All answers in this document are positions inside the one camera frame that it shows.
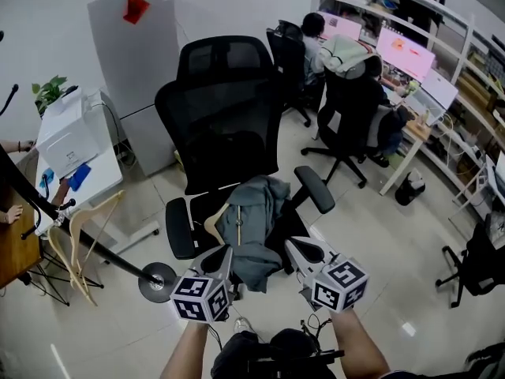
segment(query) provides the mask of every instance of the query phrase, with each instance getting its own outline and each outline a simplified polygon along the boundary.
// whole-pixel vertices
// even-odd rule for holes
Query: black mesh office chair
[[[267,38],[274,56],[275,83],[282,92],[284,109],[294,108],[310,126],[310,118],[304,109],[305,44],[300,28],[287,21],[280,21],[274,30],[267,28]]]
[[[368,131],[378,106],[383,102],[380,84],[367,74],[347,80],[325,69],[327,83],[326,105],[317,115],[320,138],[328,148],[303,148],[301,154],[309,152],[335,157],[330,174],[324,180],[330,182],[340,162],[344,162],[361,180],[364,188],[366,177],[354,164],[351,156],[362,157],[368,140]]]
[[[230,196],[234,186],[229,185],[278,170],[282,101],[271,82],[269,66],[247,71],[245,67],[233,67],[233,63],[248,61],[241,58],[242,54],[252,54],[256,63],[271,61],[264,45],[247,36],[220,36],[186,45],[178,79],[162,87],[155,98],[156,110],[185,168],[185,193],[201,194],[189,202],[193,230],[184,198],[166,204],[166,230],[177,259],[191,259],[219,245],[204,229],[204,221],[216,214]],[[197,71],[192,63],[198,64]],[[204,69],[202,63],[211,63],[217,71]],[[285,202],[282,217],[266,241],[267,248],[279,253],[287,272],[292,268],[284,252],[285,238],[309,235],[295,208],[308,196],[322,213],[335,206],[312,169],[297,167],[295,174],[302,189],[292,201]]]
[[[466,243],[466,250],[461,253],[462,261],[449,246],[443,247],[442,251],[449,254],[457,272],[446,280],[437,280],[436,287],[459,278],[458,299],[451,303],[451,308],[459,306],[463,287],[472,296],[479,296],[505,283],[505,247],[495,249],[482,224],[475,226],[472,238]]]

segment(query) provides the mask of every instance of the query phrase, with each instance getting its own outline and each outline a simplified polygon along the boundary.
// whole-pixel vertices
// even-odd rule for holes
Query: tiled floor
[[[298,114],[283,117],[277,176],[290,182],[293,192],[300,186],[293,174],[296,166],[307,164],[321,175],[331,168],[323,156],[300,155],[306,145],[321,145],[309,135]],[[356,310],[391,368],[449,373],[458,370],[471,351],[503,338],[504,289],[498,287],[480,298],[464,293],[456,310],[448,309],[450,288],[436,292],[435,280],[449,273],[441,248],[448,245],[457,250],[465,241],[447,222],[456,209],[452,192],[421,160],[415,159],[414,164],[424,175],[427,190],[408,207],[396,204],[394,189],[385,197],[378,194],[391,169],[384,171],[367,161],[361,165],[369,180],[364,189],[357,188],[355,176],[342,166],[329,185],[337,201],[335,209],[321,216],[307,201],[300,214],[315,237],[355,257],[370,273],[368,292]],[[147,238],[123,256],[141,268],[162,261],[183,273],[189,262],[174,259],[163,210],[167,201],[183,194],[184,175],[173,167],[143,178],[135,168],[125,175],[123,186],[128,193],[114,217],[116,223],[132,230],[156,219],[163,227],[159,236]],[[466,213],[456,222],[467,231],[474,224]],[[159,377],[185,326],[175,317],[171,304],[147,302],[138,291],[137,279],[112,265],[98,265],[89,275],[98,276],[105,285],[105,289],[93,291],[97,308],[68,286],[64,292],[70,307],[41,297],[20,282],[7,287],[5,297],[0,298],[0,357],[13,378]],[[239,315],[246,316],[265,341],[282,328],[299,328],[310,308],[297,294],[298,287],[294,275],[280,272],[270,278],[266,295],[246,291],[230,309],[230,319],[214,325],[222,341],[233,334],[233,322]],[[274,308],[276,317],[269,313]],[[318,315],[326,318],[324,310]],[[335,346],[330,326],[320,339],[323,347]],[[205,377],[210,377],[217,353],[218,346],[209,336]],[[343,377],[338,363],[332,368]]]

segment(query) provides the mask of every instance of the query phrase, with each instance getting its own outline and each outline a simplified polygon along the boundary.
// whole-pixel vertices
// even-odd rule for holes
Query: gray jacket
[[[230,206],[216,228],[224,242],[233,246],[232,269],[250,291],[267,291],[267,276],[282,267],[281,257],[267,249],[265,240],[281,216],[290,185],[276,178],[258,175],[237,186],[226,201]],[[241,242],[238,245],[238,206]]]

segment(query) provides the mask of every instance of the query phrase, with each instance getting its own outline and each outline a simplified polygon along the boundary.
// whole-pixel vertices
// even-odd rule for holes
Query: green leaves
[[[40,84],[37,83],[32,84],[32,92],[36,95],[35,105],[37,106],[41,116],[48,106],[65,93],[66,89],[60,88],[60,86],[66,83],[66,81],[66,77],[56,75],[42,87],[40,87]]]

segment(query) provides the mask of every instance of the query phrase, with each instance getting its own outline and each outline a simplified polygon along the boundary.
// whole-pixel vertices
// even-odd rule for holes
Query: dark hair
[[[309,13],[303,19],[303,24],[301,25],[301,31],[306,36],[312,38],[321,35],[324,31],[324,18],[318,13]]]
[[[382,61],[378,56],[372,56],[365,60],[365,74],[377,77],[382,74]]]

